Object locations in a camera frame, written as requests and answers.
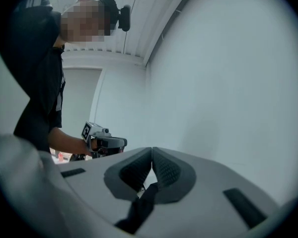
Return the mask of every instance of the white panel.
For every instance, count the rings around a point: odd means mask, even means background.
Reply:
[[[151,145],[298,196],[298,20],[280,0],[190,0],[151,63]]]
[[[122,2],[123,0],[115,0],[116,1],[116,4],[117,4],[117,7],[120,9],[122,7]],[[118,41],[120,40],[120,38],[117,38],[117,35],[118,35],[118,32],[119,31],[115,31],[114,35],[112,36],[112,39],[111,39],[111,51],[112,52],[116,52],[116,47],[117,47],[117,44],[118,44]]]
[[[85,66],[85,63],[79,64],[82,62],[82,59],[90,60],[96,59],[97,64],[102,64],[106,66],[109,62],[116,62],[117,64],[126,63],[132,66],[138,66],[139,69],[145,69],[143,65],[143,59],[138,57],[133,57],[120,53],[104,52],[104,51],[73,51],[73,52],[64,52],[62,54],[64,59],[63,67],[69,66]]]
[[[135,0],[123,0],[122,4],[119,6],[122,7],[127,4],[132,6],[134,4],[134,1]],[[121,53],[126,53],[126,52],[124,52],[126,32],[122,31],[121,29],[117,29],[117,34],[118,34],[117,37],[120,38],[120,42],[117,43],[117,50],[120,51]]]
[[[123,6],[122,5],[123,0],[118,0],[118,1],[116,1],[116,3],[117,3],[118,8],[121,8]],[[116,29],[115,34],[114,34],[115,43],[114,43],[114,47],[112,50],[113,52],[119,52],[119,53],[123,52],[123,50],[121,49],[121,46],[122,46],[122,42],[125,41],[125,37],[122,38],[122,35],[125,36],[125,34],[123,34],[121,30],[118,31],[118,29]]]
[[[95,122],[99,95],[100,95],[100,92],[101,92],[101,88],[103,86],[105,75],[106,75],[106,69],[102,69],[101,74],[100,74],[99,79],[98,79],[98,82],[97,82],[97,86],[96,86],[96,89],[95,89],[93,101],[92,101],[91,108],[90,108],[89,120],[88,120],[90,122]]]
[[[63,93],[62,131],[81,138],[94,97],[101,70],[65,69],[66,85]]]
[[[156,42],[168,20],[182,0],[156,0],[143,29],[143,38],[139,41],[137,53],[147,62]]]
[[[138,41],[143,38],[142,30],[147,23],[147,18],[152,10],[154,3],[157,3],[156,0],[136,0],[131,13],[131,27],[127,33],[126,43],[125,43],[125,52],[131,55],[136,54],[136,49],[138,46]]]
[[[70,43],[65,43],[64,50],[65,51],[67,51],[67,50],[73,51],[73,47]]]

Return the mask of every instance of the black textured grip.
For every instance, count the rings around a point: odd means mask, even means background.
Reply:
[[[139,153],[109,167],[104,174],[104,182],[114,197],[134,201],[150,169],[151,148],[144,148]]]
[[[181,174],[180,167],[161,154],[153,155],[152,169],[157,177],[159,190],[175,183]]]
[[[155,204],[167,204],[181,200],[193,188],[196,181],[194,169],[186,162],[152,148],[152,168],[158,180],[159,192]]]
[[[119,177],[138,192],[144,184],[150,169],[151,154],[144,154],[124,166],[119,172]]]

